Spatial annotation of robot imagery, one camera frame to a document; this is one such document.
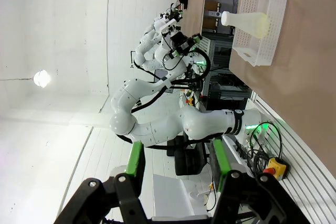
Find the bolt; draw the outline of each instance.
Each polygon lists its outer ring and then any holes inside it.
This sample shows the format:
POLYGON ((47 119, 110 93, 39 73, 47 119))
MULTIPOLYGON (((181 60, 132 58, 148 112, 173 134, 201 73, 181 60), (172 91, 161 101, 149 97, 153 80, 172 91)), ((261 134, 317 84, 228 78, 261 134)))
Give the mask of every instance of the bolt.
POLYGON ((91 182, 89 183, 89 186, 90 186, 90 187, 95 187, 96 184, 97 184, 97 183, 96 183, 95 181, 91 181, 91 182))
POLYGON ((266 181, 268 180, 268 177, 266 177, 266 176, 261 176, 261 177, 260 177, 260 180, 261 180, 262 182, 266 182, 266 181))
POLYGON ((239 173, 237 173, 237 172, 231 173, 231 177, 232 178, 238 178, 239 177, 239 173))
POLYGON ((126 178, 125 178, 124 176, 120 176, 120 177, 118 178, 118 180, 119 180, 120 182, 124 182, 124 181, 126 180, 126 178))

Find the bottle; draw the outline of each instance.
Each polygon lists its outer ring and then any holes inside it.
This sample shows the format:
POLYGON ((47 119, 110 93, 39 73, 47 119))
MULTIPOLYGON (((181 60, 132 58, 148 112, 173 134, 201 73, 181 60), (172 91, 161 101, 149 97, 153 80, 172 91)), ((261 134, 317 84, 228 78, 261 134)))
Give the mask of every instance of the bottle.
POLYGON ((268 34, 269 20, 265 13, 239 13, 223 12, 221 22, 223 26, 234 26, 261 39, 268 34))

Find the table top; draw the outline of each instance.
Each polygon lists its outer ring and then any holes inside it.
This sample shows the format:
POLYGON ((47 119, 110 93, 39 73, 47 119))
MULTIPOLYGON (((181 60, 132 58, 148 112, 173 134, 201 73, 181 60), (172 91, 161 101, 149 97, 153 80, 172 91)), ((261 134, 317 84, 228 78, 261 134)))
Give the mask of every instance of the table top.
POLYGON ((200 34, 202 31, 205 0, 188 0, 188 8, 183 10, 183 18, 179 22, 185 36, 200 34))
POLYGON ((272 65, 253 67, 233 50, 229 66, 293 128, 333 176, 335 13, 333 0, 287 0, 272 65))

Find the floor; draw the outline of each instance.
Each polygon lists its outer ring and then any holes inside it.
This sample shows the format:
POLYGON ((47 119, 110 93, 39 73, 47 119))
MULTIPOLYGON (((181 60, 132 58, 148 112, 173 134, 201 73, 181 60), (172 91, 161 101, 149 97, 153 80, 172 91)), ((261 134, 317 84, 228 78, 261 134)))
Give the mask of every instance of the floor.
MULTIPOLYGON (((131 147, 131 144, 119 139, 110 129, 93 129, 69 186, 65 204, 84 179, 94 177, 105 181, 114 168, 126 165, 131 147)), ((145 157, 146 168, 140 201, 148 218, 154 216, 153 174, 191 180, 195 182, 198 191, 208 190, 212 181, 208 165, 199 175, 176 176, 174 159, 167 157, 165 151, 145 148, 145 157)), ((214 203, 212 198, 213 196, 208 201, 209 208, 214 203)), ((107 218, 122 221, 119 208, 112 209, 107 218)))

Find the white plastic basket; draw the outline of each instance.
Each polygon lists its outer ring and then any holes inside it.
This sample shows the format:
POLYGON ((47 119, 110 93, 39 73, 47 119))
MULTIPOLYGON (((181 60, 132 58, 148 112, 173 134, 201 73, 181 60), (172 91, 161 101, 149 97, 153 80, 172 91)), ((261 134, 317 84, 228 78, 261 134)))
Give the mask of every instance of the white plastic basket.
POLYGON ((232 48, 252 66, 270 66, 277 47, 287 0, 241 0, 239 13, 262 12, 270 21, 268 34, 258 39, 236 28, 232 48))

